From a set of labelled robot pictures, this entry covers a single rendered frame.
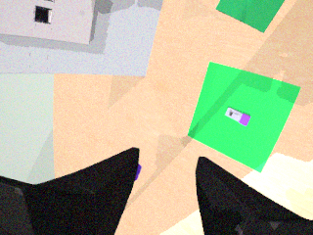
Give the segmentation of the green square marked area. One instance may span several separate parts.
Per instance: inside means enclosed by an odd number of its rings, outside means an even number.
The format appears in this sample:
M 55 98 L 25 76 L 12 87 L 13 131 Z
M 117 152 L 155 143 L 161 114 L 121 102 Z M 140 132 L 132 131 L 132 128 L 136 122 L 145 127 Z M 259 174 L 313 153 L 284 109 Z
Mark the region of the green square marked area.
M 301 87 L 210 62 L 188 136 L 236 162 L 262 171 Z M 247 126 L 227 107 L 251 116 Z

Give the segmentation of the light grey flat panel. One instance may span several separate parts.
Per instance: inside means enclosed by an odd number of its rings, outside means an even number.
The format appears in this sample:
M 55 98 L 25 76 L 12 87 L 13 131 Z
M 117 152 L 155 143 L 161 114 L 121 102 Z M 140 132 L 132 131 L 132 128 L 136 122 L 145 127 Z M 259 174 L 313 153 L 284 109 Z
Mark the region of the light grey flat panel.
M 0 73 L 146 77 L 164 0 L 0 0 Z

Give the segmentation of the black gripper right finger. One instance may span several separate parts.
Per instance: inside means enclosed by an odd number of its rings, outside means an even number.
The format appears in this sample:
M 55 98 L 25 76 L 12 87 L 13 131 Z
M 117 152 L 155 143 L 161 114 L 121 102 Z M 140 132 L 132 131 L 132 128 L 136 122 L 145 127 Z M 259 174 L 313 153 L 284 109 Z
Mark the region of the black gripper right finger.
M 210 158 L 197 158 L 195 176 L 203 235 L 313 235 L 313 219 L 267 199 Z

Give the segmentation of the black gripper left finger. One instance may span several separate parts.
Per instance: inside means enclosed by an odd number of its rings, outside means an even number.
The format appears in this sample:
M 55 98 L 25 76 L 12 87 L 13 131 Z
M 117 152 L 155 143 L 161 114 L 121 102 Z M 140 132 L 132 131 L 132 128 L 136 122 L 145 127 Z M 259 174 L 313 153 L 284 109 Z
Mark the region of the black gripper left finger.
M 130 148 L 35 185 L 0 175 L 0 235 L 116 234 L 138 160 Z

